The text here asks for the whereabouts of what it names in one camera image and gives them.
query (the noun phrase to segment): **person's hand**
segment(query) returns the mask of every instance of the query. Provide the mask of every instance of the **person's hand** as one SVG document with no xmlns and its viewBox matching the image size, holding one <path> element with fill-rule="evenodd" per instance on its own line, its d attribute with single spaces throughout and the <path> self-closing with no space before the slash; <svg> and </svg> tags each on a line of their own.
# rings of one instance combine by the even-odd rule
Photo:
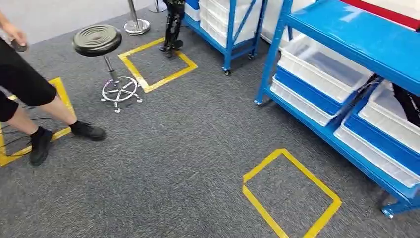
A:
<svg viewBox="0 0 420 238">
<path fill-rule="evenodd" d="M 16 39 L 18 44 L 21 46 L 25 46 L 27 44 L 25 33 L 23 33 L 19 28 L 15 27 L 13 24 L 7 23 L 3 25 L 3 31 L 5 31 L 12 39 Z"/>
</svg>

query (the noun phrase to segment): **stool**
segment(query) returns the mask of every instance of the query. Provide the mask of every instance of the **stool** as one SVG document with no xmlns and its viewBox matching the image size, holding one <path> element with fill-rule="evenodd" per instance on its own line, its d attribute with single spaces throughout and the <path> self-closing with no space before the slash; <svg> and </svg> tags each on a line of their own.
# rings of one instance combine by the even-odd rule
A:
<svg viewBox="0 0 420 238">
<path fill-rule="evenodd" d="M 137 98 L 138 103 L 143 101 L 136 93 L 139 87 L 137 80 L 124 76 L 118 77 L 106 55 L 117 49 L 121 45 L 121 40 L 121 33 L 118 29 L 110 25 L 88 26 L 76 33 L 73 37 L 73 47 L 77 53 L 88 57 L 104 57 L 111 79 L 102 88 L 101 101 L 114 102 L 114 112 L 116 113 L 121 111 L 118 103 L 132 96 Z"/>
</svg>

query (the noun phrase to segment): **black shorts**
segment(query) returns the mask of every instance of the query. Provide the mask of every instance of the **black shorts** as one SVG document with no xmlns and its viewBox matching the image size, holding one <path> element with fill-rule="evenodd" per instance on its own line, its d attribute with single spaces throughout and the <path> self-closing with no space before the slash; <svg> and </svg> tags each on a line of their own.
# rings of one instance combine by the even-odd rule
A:
<svg viewBox="0 0 420 238">
<path fill-rule="evenodd" d="M 50 103 L 57 90 L 0 38 L 0 86 L 28 106 Z M 10 120 L 18 104 L 0 91 L 0 121 Z"/>
</svg>

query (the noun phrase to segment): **red panel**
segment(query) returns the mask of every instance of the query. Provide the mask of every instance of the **red panel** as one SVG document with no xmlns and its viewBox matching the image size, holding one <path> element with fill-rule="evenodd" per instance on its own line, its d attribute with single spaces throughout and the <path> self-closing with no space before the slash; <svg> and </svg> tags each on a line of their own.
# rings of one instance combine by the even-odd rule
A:
<svg viewBox="0 0 420 238">
<path fill-rule="evenodd" d="M 347 4 L 353 5 L 373 14 L 385 17 L 391 21 L 398 22 L 414 29 L 420 29 L 420 20 L 399 14 L 397 12 L 367 3 L 362 0 L 341 0 Z"/>
</svg>

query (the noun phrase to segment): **chrome stanchion base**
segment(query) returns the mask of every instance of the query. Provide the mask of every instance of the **chrome stanchion base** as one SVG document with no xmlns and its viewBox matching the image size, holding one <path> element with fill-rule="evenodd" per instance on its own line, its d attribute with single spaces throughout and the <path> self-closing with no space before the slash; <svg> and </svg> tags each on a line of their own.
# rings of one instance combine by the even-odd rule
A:
<svg viewBox="0 0 420 238">
<path fill-rule="evenodd" d="M 111 79 L 108 81 L 102 89 L 102 102 L 111 101 L 114 102 L 114 112 L 120 113 L 121 108 L 118 107 L 118 103 L 125 101 L 132 96 L 137 98 L 137 102 L 143 102 L 143 99 L 136 93 L 138 88 L 137 80 L 130 78 L 130 77 L 118 77 L 118 81 L 114 81 Z"/>
<path fill-rule="evenodd" d="M 136 23 L 133 20 L 128 20 L 124 25 L 124 30 L 129 35 L 141 35 L 150 30 L 150 22 L 143 19 L 137 19 L 137 21 L 139 23 L 139 29 L 137 29 Z"/>
<path fill-rule="evenodd" d="M 153 5 L 150 5 L 148 7 L 148 9 L 151 12 L 163 12 L 163 11 L 166 11 L 168 9 L 168 7 L 161 0 L 157 0 L 157 1 L 155 1 L 155 3 Z"/>
</svg>

